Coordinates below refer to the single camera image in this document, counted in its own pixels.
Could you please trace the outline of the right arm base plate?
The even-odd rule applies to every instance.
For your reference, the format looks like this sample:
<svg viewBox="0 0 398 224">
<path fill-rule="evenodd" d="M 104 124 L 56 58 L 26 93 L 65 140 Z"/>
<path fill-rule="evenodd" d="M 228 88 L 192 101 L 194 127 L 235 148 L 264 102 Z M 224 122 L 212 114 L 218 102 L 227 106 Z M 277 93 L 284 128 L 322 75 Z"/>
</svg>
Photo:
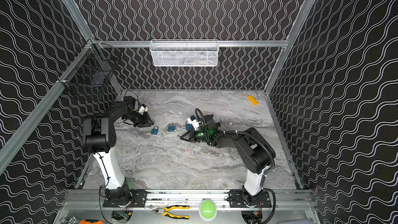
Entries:
<svg viewBox="0 0 398 224">
<path fill-rule="evenodd" d="M 243 190 L 230 190 L 226 201 L 229 202 L 231 208 L 256 208 L 261 204 L 262 207 L 271 208 L 271 197 L 267 191 L 262 191 L 255 196 L 251 196 Z"/>
</svg>

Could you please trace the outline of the blue padlock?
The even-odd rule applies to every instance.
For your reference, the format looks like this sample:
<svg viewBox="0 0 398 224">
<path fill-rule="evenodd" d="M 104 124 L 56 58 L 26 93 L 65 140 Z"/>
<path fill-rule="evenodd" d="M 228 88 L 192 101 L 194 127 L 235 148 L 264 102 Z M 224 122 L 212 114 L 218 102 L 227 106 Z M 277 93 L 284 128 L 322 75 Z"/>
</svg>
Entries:
<svg viewBox="0 0 398 224">
<path fill-rule="evenodd" d="M 177 123 L 169 123 L 168 127 L 167 127 L 167 131 L 168 132 L 175 132 L 178 128 L 178 124 Z"/>
<path fill-rule="evenodd" d="M 158 135 L 158 133 L 159 133 L 159 127 L 156 125 L 152 128 L 151 135 Z"/>
<path fill-rule="evenodd" d="M 186 121 L 186 123 L 185 123 L 185 129 L 186 129 L 186 131 L 190 131 L 190 130 L 194 129 L 194 127 L 193 127 L 192 124 L 190 124 L 190 123 L 188 123 L 188 122 Z"/>
</svg>

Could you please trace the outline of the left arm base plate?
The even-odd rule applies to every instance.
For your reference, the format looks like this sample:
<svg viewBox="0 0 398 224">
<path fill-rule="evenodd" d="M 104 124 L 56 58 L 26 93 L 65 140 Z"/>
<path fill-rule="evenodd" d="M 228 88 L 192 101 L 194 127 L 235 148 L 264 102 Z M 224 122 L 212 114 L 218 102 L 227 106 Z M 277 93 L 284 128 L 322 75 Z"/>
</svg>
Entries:
<svg viewBox="0 0 398 224">
<path fill-rule="evenodd" d="M 130 190 L 130 199 L 118 200 L 116 198 L 112 200 L 105 199 L 102 207 L 105 208 L 134 208 L 144 207 L 147 201 L 148 191 L 143 189 Z"/>
</svg>

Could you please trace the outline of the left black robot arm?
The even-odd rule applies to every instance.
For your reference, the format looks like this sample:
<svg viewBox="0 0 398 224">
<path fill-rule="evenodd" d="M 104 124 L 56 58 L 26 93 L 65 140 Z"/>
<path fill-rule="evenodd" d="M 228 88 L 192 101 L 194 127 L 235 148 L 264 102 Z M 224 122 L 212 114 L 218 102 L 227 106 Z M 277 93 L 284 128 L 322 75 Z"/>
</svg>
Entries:
<svg viewBox="0 0 398 224">
<path fill-rule="evenodd" d="M 122 119 L 127 125 L 147 128 L 154 125 L 148 114 L 148 107 L 138 96 L 126 95 L 122 101 L 115 102 L 99 115 L 84 120 L 83 144 L 93 154 L 104 177 L 104 185 L 99 194 L 105 198 L 104 206 L 129 206 L 133 202 L 130 188 L 118 164 L 115 146 L 117 134 L 114 123 Z"/>
</svg>

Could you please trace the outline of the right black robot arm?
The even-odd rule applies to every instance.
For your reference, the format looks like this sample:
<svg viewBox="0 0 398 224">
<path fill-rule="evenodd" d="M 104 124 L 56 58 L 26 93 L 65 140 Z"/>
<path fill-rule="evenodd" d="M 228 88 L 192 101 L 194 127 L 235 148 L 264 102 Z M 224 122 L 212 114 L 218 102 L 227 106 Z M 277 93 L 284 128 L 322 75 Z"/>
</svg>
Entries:
<svg viewBox="0 0 398 224">
<path fill-rule="evenodd" d="M 191 128 L 179 137 L 182 141 L 237 150 L 247 169 L 246 180 L 241 190 L 242 199 L 238 200 L 238 203 L 247 206 L 259 205 L 264 192 L 266 175 L 275 169 L 276 153 L 257 129 L 221 130 L 221 123 L 214 120 L 213 114 L 203 115 L 198 108 L 186 123 Z"/>
</svg>

